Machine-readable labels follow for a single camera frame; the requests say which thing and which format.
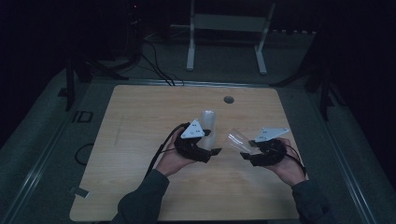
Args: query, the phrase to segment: gray carpet floor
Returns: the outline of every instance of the gray carpet floor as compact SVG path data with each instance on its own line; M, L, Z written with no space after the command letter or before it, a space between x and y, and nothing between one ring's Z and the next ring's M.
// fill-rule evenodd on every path
M250 40L219 45L218 38L199 38L195 55L195 69L187 72L187 39L178 32L164 42L152 35L158 64L164 72L172 73L185 81L185 85L224 85L263 87L293 75L309 47L312 35L268 35L264 46L264 59L268 75L258 72ZM152 61L154 51L144 45L143 53ZM85 144L93 143L106 111L111 92L118 84L164 85L155 73L147 70L149 64L122 71L128 81L116 81L98 71L91 84L77 81L77 101L71 111L65 112L65 99L58 97L65 86L65 71L57 75L43 91L31 111L0 151L0 214L16 209L11 223L74 223L69 211L74 195L69 190L77 187L84 166L75 161L75 153ZM340 223L396 223L396 193L389 184L365 137L346 106L329 107L330 121L325 122L318 112L319 93L305 92L305 78L276 89L293 129L304 164L311 179L316 180L331 201ZM73 122L76 111L93 113L89 123ZM46 148L51 148L36 175L33 191L23 194L21 188L30 171ZM80 157L87 161L90 148ZM357 192L350 185L353 174ZM19 206L13 204L19 200ZM268 223L299 223L298 220L269 220Z

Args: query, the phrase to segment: wooden table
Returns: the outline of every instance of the wooden table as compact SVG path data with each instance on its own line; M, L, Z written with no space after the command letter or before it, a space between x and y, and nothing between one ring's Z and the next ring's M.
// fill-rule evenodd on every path
M233 104L226 104L225 96L232 96ZM178 124L200 118L206 109L217 113L214 147L222 146L232 128L254 139L262 127L290 127L272 89L117 86L80 184L90 195L76 196L71 219L112 219L119 200L140 185L166 136ZM292 132L283 137L297 149ZM298 217L290 187L230 148L169 179L159 220Z

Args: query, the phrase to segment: person's right hand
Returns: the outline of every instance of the person's right hand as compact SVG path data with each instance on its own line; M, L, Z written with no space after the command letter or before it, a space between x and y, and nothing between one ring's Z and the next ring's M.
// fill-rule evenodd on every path
M277 139L280 140L283 145L285 145L287 153L298 160L297 154L290 147L287 147L290 146L290 140L286 138ZM294 186L306 180L301 167L296 163L296 161L287 156L285 156L285 158L280 163L263 167L273 171L283 182L289 186Z

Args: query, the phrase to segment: forearm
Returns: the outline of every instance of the forearm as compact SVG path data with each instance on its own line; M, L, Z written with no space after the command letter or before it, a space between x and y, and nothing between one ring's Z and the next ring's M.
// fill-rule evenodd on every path
M306 180L291 187L300 220L304 224L337 223L332 207L314 181Z
M157 223L163 195L168 185L169 180L165 175L152 170L137 190L120 200L119 212L112 223Z

